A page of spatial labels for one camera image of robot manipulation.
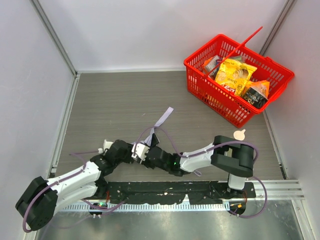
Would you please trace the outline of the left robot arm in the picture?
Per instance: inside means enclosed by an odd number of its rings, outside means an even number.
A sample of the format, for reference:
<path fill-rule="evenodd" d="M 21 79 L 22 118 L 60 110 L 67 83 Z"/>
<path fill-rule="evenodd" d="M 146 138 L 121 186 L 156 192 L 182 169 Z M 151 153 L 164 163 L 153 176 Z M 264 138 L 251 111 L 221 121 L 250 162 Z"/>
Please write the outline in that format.
<path fill-rule="evenodd" d="M 22 229 L 30 233 L 43 228 L 64 207 L 107 191 L 105 177 L 121 163 L 137 158 L 137 144 L 123 140 L 104 141 L 98 154 L 83 165 L 63 175 L 34 178 L 15 205 L 22 216 Z"/>

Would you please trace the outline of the lavender folding umbrella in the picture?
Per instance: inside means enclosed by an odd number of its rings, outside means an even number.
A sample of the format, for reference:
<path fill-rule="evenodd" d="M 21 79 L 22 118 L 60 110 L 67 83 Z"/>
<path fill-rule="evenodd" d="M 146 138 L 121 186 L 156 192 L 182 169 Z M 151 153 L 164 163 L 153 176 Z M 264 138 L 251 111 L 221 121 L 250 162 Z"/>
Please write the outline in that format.
<path fill-rule="evenodd" d="M 175 153 L 177 155 L 180 155 L 180 151 L 178 150 L 176 144 L 174 143 L 174 141 L 172 140 L 172 138 L 170 137 L 170 135 L 168 134 L 168 132 L 166 130 L 164 130 L 163 128 L 161 128 L 161 125 L 166 121 L 166 119 L 170 116 L 170 114 L 174 111 L 174 109 L 172 107 L 168 107 L 167 110 L 164 112 L 164 114 L 159 118 L 159 120 L 154 124 L 154 126 L 152 127 L 149 127 L 147 129 L 145 129 L 141 134 L 140 134 L 140 138 L 143 136 L 143 134 L 148 131 L 150 129 L 150 132 L 149 132 L 149 135 L 146 137 L 145 140 L 142 140 L 140 141 L 139 139 L 137 140 L 137 143 L 141 143 L 143 145 L 146 145 L 148 147 L 151 147 L 152 145 L 152 139 L 153 139 L 153 135 L 155 135 L 155 129 L 159 129 L 161 130 L 165 135 L 166 137 L 169 139 Z M 151 163 L 144 163 L 144 166 L 146 168 L 151 168 L 151 169 L 154 169 L 155 166 L 153 166 Z M 194 171 L 191 171 L 191 172 L 187 172 L 185 170 L 180 170 L 180 171 L 183 171 L 184 174 L 190 174 L 190 173 L 194 173 L 196 176 L 198 177 L 201 177 L 202 174 L 201 172 L 199 172 L 198 170 L 194 170 Z"/>

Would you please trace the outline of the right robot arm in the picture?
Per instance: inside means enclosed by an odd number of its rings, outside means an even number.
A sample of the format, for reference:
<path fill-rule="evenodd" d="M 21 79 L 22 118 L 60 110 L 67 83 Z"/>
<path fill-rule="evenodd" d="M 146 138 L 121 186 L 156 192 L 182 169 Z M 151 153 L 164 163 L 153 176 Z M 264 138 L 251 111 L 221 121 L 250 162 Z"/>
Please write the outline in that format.
<path fill-rule="evenodd" d="M 214 166 L 228 173 L 229 189 L 242 191 L 246 179 L 253 176 L 257 158 L 258 152 L 252 144 L 218 135 L 206 147 L 191 152 L 168 153 L 158 146 L 149 147 L 141 164 L 177 177 Z"/>

